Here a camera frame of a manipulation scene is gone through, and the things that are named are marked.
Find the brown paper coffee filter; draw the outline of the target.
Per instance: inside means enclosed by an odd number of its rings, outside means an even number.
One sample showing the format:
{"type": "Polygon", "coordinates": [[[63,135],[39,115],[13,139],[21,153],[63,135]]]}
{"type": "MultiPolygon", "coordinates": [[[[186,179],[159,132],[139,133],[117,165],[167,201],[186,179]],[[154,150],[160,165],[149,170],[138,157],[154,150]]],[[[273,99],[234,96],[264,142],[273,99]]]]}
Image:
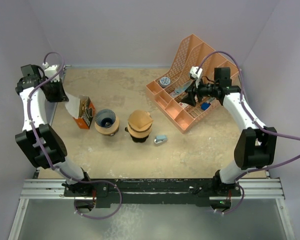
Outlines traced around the brown paper coffee filter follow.
{"type": "Polygon", "coordinates": [[[128,126],[135,132],[144,132],[149,129],[153,119],[149,112],[144,110],[135,110],[128,117],[128,126]]]}

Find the blue ribbed dripper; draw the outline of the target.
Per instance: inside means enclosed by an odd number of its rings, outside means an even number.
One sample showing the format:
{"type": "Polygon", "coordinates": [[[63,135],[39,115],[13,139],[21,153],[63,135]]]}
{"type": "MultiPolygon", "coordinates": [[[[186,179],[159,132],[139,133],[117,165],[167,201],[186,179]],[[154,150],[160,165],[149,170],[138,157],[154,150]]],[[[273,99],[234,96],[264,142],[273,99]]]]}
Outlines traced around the blue ribbed dripper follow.
{"type": "Polygon", "coordinates": [[[101,128],[110,128],[116,121],[116,114],[110,109],[102,109],[95,116],[95,123],[101,128]]]}

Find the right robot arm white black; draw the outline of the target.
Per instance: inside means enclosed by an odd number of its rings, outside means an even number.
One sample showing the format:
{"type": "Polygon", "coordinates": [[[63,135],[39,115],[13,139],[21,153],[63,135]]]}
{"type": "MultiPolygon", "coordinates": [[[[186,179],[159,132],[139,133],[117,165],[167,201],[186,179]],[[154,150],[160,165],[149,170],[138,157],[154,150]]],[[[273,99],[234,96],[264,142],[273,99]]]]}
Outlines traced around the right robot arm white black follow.
{"type": "Polygon", "coordinates": [[[194,106],[205,97],[214,98],[231,114],[241,134],[234,149],[234,160],[216,175],[212,190],[218,196],[225,195],[244,172],[270,166],[274,161],[277,143],[276,129],[259,121],[241,94],[241,88],[232,84],[229,67],[217,67],[214,80],[203,82],[203,69],[190,68],[191,85],[185,90],[181,102],[194,106]]]}

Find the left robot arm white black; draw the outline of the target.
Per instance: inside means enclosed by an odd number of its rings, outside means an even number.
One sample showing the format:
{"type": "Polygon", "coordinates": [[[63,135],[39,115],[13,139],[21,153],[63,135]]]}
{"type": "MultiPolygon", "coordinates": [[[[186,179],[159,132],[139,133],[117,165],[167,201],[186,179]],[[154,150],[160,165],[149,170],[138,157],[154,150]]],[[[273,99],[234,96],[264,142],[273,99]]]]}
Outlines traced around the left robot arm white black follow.
{"type": "Polygon", "coordinates": [[[22,100],[24,123],[15,141],[35,168],[51,169],[66,180],[68,187],[75,185],[81,196],[93,191],[89,175],[68,158],[67,148],[48,123],[45,102],[69,103],[58,66],[42,69],[28,64],[21,68],[22,78],[15,91],[22,100]]]}

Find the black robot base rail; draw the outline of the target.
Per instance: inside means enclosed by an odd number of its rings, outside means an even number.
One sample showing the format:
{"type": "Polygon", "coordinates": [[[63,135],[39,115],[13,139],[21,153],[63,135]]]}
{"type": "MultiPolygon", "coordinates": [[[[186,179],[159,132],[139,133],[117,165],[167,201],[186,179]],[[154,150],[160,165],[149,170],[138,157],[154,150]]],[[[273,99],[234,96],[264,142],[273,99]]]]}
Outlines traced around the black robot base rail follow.
{"type": "Polygon", "coordinates": [[[109,208],[112,204],[195,205],[209,207],[210,198],[229,199],[241,196],[233,183],[222,183],[214,178],[119,178],[93,179],[93,183],[76,183],[65,187],[66,197],[92,198],[96,208],[109,208]]]}

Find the orange coffee filter bag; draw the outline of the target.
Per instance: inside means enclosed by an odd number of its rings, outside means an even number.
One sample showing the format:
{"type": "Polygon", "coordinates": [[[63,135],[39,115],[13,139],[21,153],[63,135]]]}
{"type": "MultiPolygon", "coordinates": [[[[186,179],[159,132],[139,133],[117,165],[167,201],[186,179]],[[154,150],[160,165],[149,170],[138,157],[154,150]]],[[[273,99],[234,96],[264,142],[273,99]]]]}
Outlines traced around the orange coffee filter bag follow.
{"type": "Polygon", "coordinates": [[[78,98],[80,99],[78,118],[73,119],[80,129],[89,130],[96,114],[95,106],[89,96],[79,95],[78,98]]]}

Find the white paper coffee filter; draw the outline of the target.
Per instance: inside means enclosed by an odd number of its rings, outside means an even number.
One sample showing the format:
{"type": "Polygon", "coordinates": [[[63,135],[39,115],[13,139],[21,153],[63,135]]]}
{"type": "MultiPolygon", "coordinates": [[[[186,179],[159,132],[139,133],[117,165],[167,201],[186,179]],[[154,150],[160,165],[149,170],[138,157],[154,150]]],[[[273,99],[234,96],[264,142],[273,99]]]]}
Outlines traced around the white paper coffee filter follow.
{"type": "Polygon", "coordinates": [[[81,99],[67,92],[65,94],[68,97],[68,101],[64,104],[65,108],[73,118],[77,119],[79,117],[81,99]]]}

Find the wooden ring dripper stand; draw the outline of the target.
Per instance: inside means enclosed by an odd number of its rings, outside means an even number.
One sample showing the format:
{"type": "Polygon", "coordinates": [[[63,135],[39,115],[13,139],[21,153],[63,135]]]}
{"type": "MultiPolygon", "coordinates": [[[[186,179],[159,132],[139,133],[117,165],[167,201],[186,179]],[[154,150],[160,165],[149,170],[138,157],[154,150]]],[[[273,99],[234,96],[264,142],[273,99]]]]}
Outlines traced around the wooden ring dripper stand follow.
{"type": "Polygon", "coordinates": [[[145,130],[135,130],[135,129],[131,128],[130,125],[128,125],[126,127],[126,131],[134,138],[143,139],[150,135],[150,133],[152,131],[152,126],[148,127],[145,130]]]}

